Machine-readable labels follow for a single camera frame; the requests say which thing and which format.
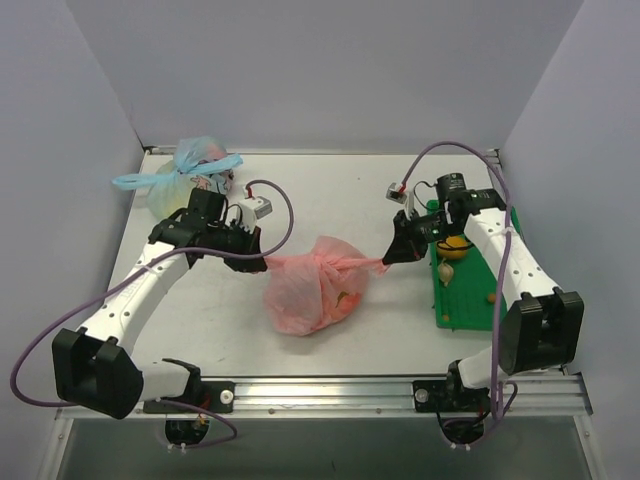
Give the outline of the pink plastic bag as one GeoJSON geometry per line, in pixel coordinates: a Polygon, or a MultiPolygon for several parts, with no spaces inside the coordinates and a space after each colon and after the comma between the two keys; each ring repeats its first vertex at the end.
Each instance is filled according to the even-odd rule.
{"type": "Polygon", "coordinates": [[[306,254],[269,256],[266,265],[266,313],[276,331],[299,337],[346,319],[361,304],[371,277],[388,270],[380,258],[331,236],[318,237],[306,254]]]}

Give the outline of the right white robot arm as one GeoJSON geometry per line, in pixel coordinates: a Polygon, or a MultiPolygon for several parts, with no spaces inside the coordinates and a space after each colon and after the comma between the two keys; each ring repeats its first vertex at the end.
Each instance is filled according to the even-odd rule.
{"type": "Polygon", "coordinates": [[[497,281],[507,308],[492,344],[457,364],[458,375],[443,385],[446,402],[465,409],[481,388],[526,371],[565,365],[575,358],[584,302],[563,290],[535,260],[511,225],[510,208],[492,189],[467,187],[460,173],[437,179],[439,207],[419,215],[413,197],[396,184],[387,198],[402,204],[393,218],[394,236],[383,264],[415,262],[429,246],[450,236],[470,240],[497,281]]]}

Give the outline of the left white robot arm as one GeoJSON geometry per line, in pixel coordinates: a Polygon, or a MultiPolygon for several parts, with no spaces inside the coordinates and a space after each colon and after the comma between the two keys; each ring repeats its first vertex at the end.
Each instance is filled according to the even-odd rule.
{"type": "Polygon", "coordinates": [[[199,367],[171,358],[137,366],[131,355],[158,305],[205,250],[225,253],[225,264],[236,272],[265,271],[257,221],[271,213],[270,201],[242,200],[231,222],[226,207],[224,195],[193,190],[186,206],[154,226],[123,288],[77,329],[57,333],[52,355],[60,399],[115,419],[140,402],[167,399],[180,411],[204,402],[199,367]]]}

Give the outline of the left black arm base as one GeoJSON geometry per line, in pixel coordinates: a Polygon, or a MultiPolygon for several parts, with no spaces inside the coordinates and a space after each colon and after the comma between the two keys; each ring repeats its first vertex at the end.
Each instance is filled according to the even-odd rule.
{"type": "MultiPolygon", "coordinates": [[[[167,397],[167,400],[197,406],[208,412],[227,414],[233,411],[236,383],[231,380],[197,380],[187,386],[181,396],[167,397]]],[[[194,410],[181,406],[168,405],[157,400],[143,403],[146,414],[181,414],[194,413],[194,410]]]]}

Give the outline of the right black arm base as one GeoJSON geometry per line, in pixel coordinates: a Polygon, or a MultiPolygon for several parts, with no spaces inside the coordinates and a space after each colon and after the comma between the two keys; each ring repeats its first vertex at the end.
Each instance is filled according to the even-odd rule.
{"type": "Polygon", "coordinates": [[[469,389],[445,377],[412,382],[414,409],[420,413],[476,413],[490,411],[488,388],[469,389]]]}

